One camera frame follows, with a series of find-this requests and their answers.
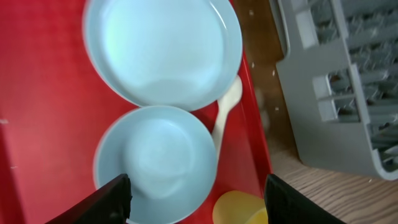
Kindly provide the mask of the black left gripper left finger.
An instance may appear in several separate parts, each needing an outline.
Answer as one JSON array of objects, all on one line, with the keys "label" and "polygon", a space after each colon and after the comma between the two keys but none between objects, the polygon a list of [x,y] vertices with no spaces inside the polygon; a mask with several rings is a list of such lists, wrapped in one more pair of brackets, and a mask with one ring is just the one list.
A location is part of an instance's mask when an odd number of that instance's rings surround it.
[{"label": "black left gripper left finger", "polygon": [[120,174],[49,223],[126,223],[131,199],[131,181],[127,174]]}]

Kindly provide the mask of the yellow plastic cup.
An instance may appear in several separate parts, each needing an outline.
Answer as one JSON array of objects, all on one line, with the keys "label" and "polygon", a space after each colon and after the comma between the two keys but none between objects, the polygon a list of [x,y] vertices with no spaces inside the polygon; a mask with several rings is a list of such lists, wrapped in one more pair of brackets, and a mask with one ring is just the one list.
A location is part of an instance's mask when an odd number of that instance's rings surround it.
[{"label": "yellow plastic cup", "polygon": [[263,198],[232,190],[215,203],[212,213],[214,224],[268,224]]}]

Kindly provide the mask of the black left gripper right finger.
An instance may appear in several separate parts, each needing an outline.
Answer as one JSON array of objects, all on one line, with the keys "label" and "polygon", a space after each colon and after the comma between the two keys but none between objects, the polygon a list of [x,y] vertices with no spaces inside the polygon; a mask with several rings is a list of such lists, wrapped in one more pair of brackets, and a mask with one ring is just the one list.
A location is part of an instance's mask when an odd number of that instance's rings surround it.
[{"label": "black left gripper right finger", "polygon": [[275,174],[267,175],[264,202],[270,224],[345,224]]}]

